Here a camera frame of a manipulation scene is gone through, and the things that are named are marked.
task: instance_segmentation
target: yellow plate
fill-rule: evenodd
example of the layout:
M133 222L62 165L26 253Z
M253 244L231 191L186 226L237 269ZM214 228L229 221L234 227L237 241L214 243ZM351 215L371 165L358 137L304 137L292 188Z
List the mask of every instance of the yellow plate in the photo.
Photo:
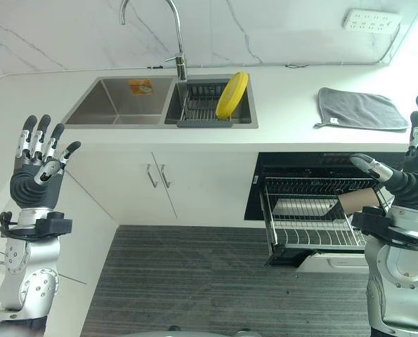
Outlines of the yellow plate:
M229 80L216 106L215 113L219 119L228 119L235 111L246 90L248 78L246 72L238 72Z

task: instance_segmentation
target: white countertop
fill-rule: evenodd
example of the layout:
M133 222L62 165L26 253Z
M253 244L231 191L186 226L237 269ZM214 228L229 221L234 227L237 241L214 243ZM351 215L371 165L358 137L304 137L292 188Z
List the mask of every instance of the white countertop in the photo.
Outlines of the white countertop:
M190 69L191 74L230 74L240 68ZM254 102L259 121L251 129L70 129L65 142L79 139L84 147L166 145L199 150L245 151L404 151L406 134L349 128L313 128L320 122L318 90L323 86L344 91L385 95L409 119L417 107L418 72L413 67L318 66L300 69L250 67ZM0 125L16 136L29 114L48 113L52 122L61 121L96 77L151 76L173 74L167 70L105 70L21 74L0 79ZM0 153L10 153L0 149Z

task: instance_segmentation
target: kitchen sink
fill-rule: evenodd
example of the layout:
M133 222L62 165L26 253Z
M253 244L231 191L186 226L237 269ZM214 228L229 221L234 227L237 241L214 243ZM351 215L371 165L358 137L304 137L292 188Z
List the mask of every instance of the kitchen sink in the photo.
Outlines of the kitchen sink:
M67 128L257 128L249 81L229 120L215 116L232 75L101 77L63 119Z
M189 80L184 84L184 90L181 84L176 84L165 124L175 124L182 128L256 128L258 125L250 81L232 116L228 120L216 118L216 106L228 81L229 77Z
M70 125L155 125L173 77L102 78L65 120Z

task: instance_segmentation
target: dish rack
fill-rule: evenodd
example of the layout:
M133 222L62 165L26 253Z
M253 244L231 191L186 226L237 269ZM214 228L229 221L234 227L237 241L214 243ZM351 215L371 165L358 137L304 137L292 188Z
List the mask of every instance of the dish rack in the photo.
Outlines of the dish rack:
M179 127L226 127L233 125L233 119L238 118L241 102L229 119L216 117L216 106L227 83L218 84L188 84L183 101Z
M351 226L338 196L369 187L387 209L371 178L265 178L261 202L271 255L284 249L363 251L365 238Z

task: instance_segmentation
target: faucet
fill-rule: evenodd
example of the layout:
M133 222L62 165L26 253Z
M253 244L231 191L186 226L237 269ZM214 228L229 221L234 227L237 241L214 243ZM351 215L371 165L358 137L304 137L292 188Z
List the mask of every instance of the faucet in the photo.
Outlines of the faucet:
M119 23L124 25L124 12L126 11L126 5L129 0L122 0L121 6L119 7ZM181 19L179 18L179 12L174 4L173 0L165 0L174 14L174 20L176 21L176 33L178 36L179 53L176 56L166 59L165 61L176 60L176 69L178 72L178 80L180 82L187 81L187 69L185 66L185 53L183 52L182 33L181 33Z

